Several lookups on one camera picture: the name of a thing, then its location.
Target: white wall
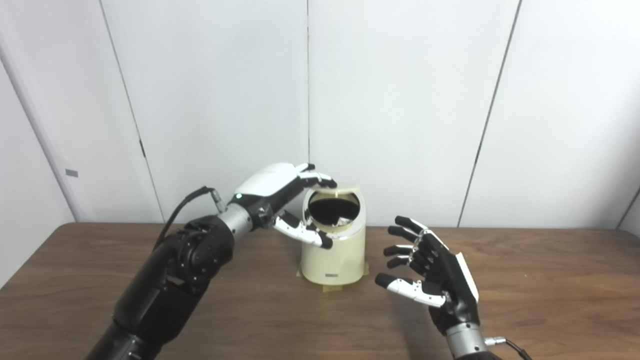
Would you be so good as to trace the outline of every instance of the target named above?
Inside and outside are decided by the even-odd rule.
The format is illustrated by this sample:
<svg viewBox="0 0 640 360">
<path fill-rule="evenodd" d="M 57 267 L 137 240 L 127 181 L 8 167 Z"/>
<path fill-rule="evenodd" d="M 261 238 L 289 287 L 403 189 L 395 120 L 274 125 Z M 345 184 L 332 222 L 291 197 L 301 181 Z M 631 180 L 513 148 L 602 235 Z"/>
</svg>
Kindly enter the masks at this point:
<svg viewBox="0 0 640 360">
<path fill-rule="evenodd" d="M 616 227 L 640 184 L 638 13 L 523 2 L 461 226 Z"/>
<path fill-rule="evenodd" d="M 78 220 L 161 221 L 100 3 L 1 1 L 0 47 Z"/>
<path fill-rule="evenodd" d="M 620 229 L 640 237 L 640 200 L 634 201 L 624 221 L 620 224 Z"/>
<path fill-rule="evenodd" d="M 199 186 L 228 198 L 310 158 L 362 186 L 372 225 L 456 225 L 517 2 L 308 4 L 104 0 L 158 204 L 100 2 L 1 2 L 0 49 L 78 219 L 158 222 Z M 462 226 L 620 221 L 640 184 L 637 10 L 523 2 Z"/>
<path fill-rule="evenodd" d="M 455 226 L 516 1 L 310 0 L 311 161 L 368 223 Z"/>
<path fill-rule="evenodd" d="M 0 287 L 74 219 L 0 62 Z"/>
<path fill-rule="evenodd" d="M 165 216 L 224 199 L 274 162 L 308 159 L 307 5 L 104 1 Z M 215 211 L 211 198 L 179 220 Z"/>
</svg>

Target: tape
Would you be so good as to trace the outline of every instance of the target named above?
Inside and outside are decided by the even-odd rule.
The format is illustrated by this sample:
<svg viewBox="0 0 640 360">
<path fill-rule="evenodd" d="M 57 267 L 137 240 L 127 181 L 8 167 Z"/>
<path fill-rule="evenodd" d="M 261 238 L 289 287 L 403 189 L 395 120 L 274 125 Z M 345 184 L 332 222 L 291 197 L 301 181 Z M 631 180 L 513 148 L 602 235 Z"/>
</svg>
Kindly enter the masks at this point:
<svg viewBox="0 0 640 360">
<path fill-rule="evenodd" d="M 342 291 L 342 285 L 323 285 L 322 292 L 330 293 L 332 291 Z"/>
</svg>

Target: white robotic hand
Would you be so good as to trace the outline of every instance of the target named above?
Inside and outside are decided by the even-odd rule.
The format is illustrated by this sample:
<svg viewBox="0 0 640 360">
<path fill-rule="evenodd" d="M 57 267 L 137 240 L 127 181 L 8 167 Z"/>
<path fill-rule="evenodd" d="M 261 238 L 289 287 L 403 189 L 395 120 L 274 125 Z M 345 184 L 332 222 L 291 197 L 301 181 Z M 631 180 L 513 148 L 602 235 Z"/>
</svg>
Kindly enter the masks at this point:
<svg viewBox="0 0 640 360">
<path fill-rule="evenodd" d="M 249 231 L 258 227 L 273 227 L 291 238 L 330 249 L 333 242 L 326 233 L 319 231 L 314 225 L 306 226 L 298 217 L 283 210 L 286 204 L 306 188 L 314 185 L 329 188 L 337 186 L 330 176 L 310 172 L 315 168 L 313 164 L 301 164 L 297 167 L 288 163 L 269 165 L 238 186 L 228 209 L 242 209 L 246 212 L 246 221 L 251 223 Z M 226 221 L 228 216 L 225 213 L 220 216 Z"/>
</svg>

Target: robotic arm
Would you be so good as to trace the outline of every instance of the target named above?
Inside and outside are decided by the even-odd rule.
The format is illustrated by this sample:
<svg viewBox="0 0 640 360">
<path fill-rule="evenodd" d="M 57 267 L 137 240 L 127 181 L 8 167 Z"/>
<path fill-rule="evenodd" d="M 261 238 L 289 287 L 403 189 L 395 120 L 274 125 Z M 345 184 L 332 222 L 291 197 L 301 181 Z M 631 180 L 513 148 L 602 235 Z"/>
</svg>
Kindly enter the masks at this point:
<svg viewBox="0 0 640 360">
<path fill-rule="evenodd" d="M 462 254 L 453 255 L 428 227 L 406 217 L 396 217 L 389 234 L 401 236 L 412 245 L 394 245 L 384 250 L 385 256 L 396 256 L 387 263 L 395 268 L 407 265 L 424 281 L 400 279 L 380 273 L 376 284 L 429 306 L 433 323 L 447 338 L 449 350 L 456 360 L 500 360 L 487 347 L 507 343 L 524 360 L 527 352 L 505 338 L 484 338 L 480 332 L 477 302 L 478 290 Z"/>
<path fill-rule="evenodd" d="M 335 188 L 335 181 L 310 172 L 312 164 L 278 163 L 240 185 L 225 204 L 212 188 L 189 194 L 163 228 L 153 252 L 116 303 L 113 322 L 86 360 L 153 360 L 175 339 L 220 268 L 233 257 L 234 244 L 258 228 L 276 230 L 330 249 L 332 240 L 283 210 L 305 188 Z M 169 235 L 171 223 L 189 201 L 210 193 L 218 215 L 188 222 Z"/>
</svg>

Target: wooden table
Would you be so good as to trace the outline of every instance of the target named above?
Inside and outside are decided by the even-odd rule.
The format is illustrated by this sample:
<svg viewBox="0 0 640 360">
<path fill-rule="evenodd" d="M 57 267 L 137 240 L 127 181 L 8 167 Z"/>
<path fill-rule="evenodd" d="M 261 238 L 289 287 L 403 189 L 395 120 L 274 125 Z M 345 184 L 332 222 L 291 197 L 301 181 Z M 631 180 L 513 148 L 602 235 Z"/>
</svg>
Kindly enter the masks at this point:
<svg viewBox="0 0 640 360">
<path fill-rule="evenodd" d="M 161 226 L 60 227 L 0 290 L 0 359 L 83 359 L 148 256 Z M 158 359 L 449 359 L 426 308 L 373 283 L 382 249 L 367 229 L 371 275 L 323 293 L 296 277 L 300 244 L 257 231 L 236 245 L 182 334 Z M 622 231 L 436 229 L 462 251 L 480 290 L 485 336 L 535 360 L 640 358 L 640 240 Z M 407 268 L 393 274 L 411 275 Z M 508 348 L 493 348 L 505 360 Z"/>
</svg>

